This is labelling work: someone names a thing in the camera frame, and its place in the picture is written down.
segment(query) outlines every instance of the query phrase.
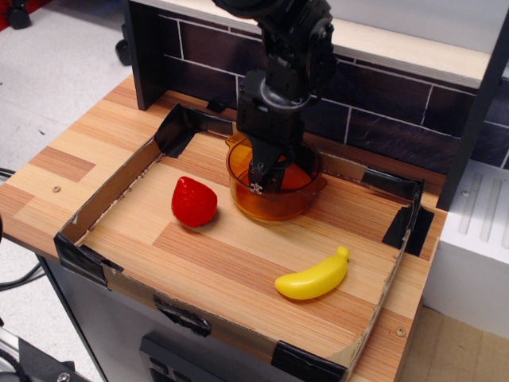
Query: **gray floor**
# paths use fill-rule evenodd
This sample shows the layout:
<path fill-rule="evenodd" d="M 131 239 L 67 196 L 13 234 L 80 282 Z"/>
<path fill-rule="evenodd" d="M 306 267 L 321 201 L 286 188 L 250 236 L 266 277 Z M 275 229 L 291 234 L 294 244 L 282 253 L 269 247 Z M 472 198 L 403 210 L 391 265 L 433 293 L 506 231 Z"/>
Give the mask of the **gray floor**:
<path fill-rule="evenodd" d="M 53 0 L 27 29 L 0 32 L 0 167 L 18 170 L 131 73 L 115 55 L 120 0 Z M 0 243 L 0 282 L 16 279 L 35 256 Z M 86 350 L 46 278 L 0 292 L 11 333 L 60 361 L 75 361 L 99 382 Z"/>

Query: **dark tile wall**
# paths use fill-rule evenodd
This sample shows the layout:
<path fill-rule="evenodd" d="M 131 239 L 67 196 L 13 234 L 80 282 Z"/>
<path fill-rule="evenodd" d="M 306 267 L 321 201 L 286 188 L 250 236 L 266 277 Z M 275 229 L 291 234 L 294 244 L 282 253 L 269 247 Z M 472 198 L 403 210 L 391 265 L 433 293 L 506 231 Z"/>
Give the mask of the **dark tile wall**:
<path fill-rule="evenodd" d="M 509 170 L 509 80 L 500 81 L 472 159 Z"/>
<path fill-rule="evenodd" d="M 168 11 L 159 19 L 168 88 L 236 108 L 239 81 L 266 67 L 261 37 Z M 323 99 L 303 112 L 306 130 L 447 173 L 476 90 L 337 58 L 336 76 L 323 89 Z M 500 94 L 473 155 L 495 166 L 506 165 L 509 150 L 507 81 Z"/>

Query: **banana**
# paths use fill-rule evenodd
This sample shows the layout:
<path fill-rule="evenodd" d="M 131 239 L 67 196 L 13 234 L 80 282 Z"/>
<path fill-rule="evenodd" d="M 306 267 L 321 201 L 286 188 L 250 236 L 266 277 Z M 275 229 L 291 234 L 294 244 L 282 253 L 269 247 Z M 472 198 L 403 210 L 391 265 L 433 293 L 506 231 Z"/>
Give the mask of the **banana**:
<path fill-rule="evenodd" d="M 279 293 L 295 300 L 307 300 L 321 296 L 343 281 L 348 271 L 347 260 L 349 257 L 348 249 L 339 247 L 335 255 L 314 267 L 281 276 L 274 284 Z"/>

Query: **strawberry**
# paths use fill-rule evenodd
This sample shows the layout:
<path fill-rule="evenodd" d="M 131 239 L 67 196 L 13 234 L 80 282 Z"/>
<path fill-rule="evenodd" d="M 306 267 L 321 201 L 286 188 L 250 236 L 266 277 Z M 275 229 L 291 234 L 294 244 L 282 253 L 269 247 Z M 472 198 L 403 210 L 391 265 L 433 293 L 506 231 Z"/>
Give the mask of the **strawberry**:
<path fill-rule="evenodd" d="M 200 227 L 216 214 L 217 196 L 203 183 L 181 177 L 173 192 L 172 210 L 182 224 Z"/>

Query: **glass bowl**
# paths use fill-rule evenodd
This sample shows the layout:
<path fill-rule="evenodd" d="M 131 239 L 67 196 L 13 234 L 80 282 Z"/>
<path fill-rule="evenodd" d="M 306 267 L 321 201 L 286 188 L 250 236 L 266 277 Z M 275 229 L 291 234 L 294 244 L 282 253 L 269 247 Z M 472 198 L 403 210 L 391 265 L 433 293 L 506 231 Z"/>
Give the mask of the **glass bowl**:
<path fill-rule="evenodd" d="M 281 191 L 255 193 L 248 178 L 251 142 L 242 133 L 235 133 L 226 142 L 230 147 L 227 168 L 231 195 L 237 206 L 256 220 L 279 221 L 300 215 L 327 184 L 321 175 L 320 155 L 303 142 L 295 163 L 285 171 Z"/>

